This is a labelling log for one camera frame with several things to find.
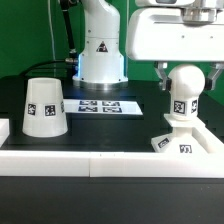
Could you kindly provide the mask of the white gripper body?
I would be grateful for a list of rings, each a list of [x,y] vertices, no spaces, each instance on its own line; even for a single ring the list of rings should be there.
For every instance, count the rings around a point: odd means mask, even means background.
[[[182,20],[180,9],[142,8],[129,20],[126,54],[141,61],[224,61],[224,12],[210,24]]]

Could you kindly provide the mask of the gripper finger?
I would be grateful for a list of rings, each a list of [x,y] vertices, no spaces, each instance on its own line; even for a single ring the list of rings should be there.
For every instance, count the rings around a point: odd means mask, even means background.
[[[169,91],[171,88],[171,79],[166,75],[166,69],[168,67],[167,62],[155,62],[154,63],[154,69],[159,77],[159,86],[162,91]]]
[[[219,76],[224,71],[224,63],[214,63],[211,65],[211,71],[205,78],[205,89],[214,90],[216,86],[216,81]]]

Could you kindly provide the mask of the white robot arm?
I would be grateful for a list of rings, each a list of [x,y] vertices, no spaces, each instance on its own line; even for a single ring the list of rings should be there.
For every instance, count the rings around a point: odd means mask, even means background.
[[[81,0],[85,48],[74,80],[89,88],[125,83],[119,52],[119,13],[105,0]],[[167,89],[169,62],[211,62],[205,88],[224,72],[224,0],[135,0],[127,26],[126,56],[152,61]]]

